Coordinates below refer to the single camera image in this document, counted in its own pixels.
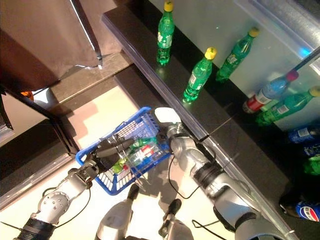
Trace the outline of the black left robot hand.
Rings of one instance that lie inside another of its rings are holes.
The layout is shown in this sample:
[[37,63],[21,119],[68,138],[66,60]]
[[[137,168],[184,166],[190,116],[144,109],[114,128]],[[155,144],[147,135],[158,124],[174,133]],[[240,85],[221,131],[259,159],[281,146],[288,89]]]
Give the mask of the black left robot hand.
[[101,138],[100,140],[84,161],[93,165],[99,174],[111,169],[121,158],[121,154],[125,153],[135,142],[135,139],[132,137],[125,139],[117,134]]

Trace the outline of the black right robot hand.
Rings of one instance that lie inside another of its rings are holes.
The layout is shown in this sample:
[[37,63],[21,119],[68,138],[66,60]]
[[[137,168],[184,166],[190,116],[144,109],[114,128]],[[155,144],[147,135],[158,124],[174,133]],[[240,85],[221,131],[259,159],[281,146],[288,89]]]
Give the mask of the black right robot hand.
[[167,138],[167,132],[170,127],[176,127],[182,123],[180,116],[171,107],[157,107],[153,110],[153,115],[159,127],[157,139],[160,142]]

